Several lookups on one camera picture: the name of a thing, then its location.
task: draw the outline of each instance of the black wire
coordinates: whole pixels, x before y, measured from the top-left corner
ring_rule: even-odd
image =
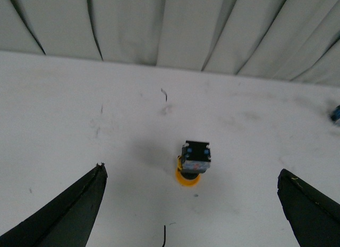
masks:
[[[162,247],[165,246],[165,236],[166,236],[166,233],[165,233],[165,225],[164,225],[164,243],[163,243],[163,246],[162,246]]]

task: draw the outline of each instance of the scuff mark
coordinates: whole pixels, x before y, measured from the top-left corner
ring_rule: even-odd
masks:
[[[172,113],[172,109],[173,109],[173,105],[167,105],[160,111],[160,113],[165,116],[167,114]]]
[[[98,134],[99,134],[99,132],[100,132],[100,126],[99,126],[99,127],[97,127],[97,129],[96,129],[96,138],[98,138]]]

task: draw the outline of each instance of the white table surface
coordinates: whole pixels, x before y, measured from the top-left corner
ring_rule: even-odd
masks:
[[[103,162],[88,247],[162,246],[163,225],[167,247],[299,246],[277,176],[340,202],[338,104],[339,88],[0,52],[0,235]],[[193,188],[174,176],[186,140],[211,147]]]

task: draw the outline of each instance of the white curtain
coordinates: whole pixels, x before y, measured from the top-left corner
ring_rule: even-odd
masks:
[[[0,0],[0,49],[340,86],[340,0]]]

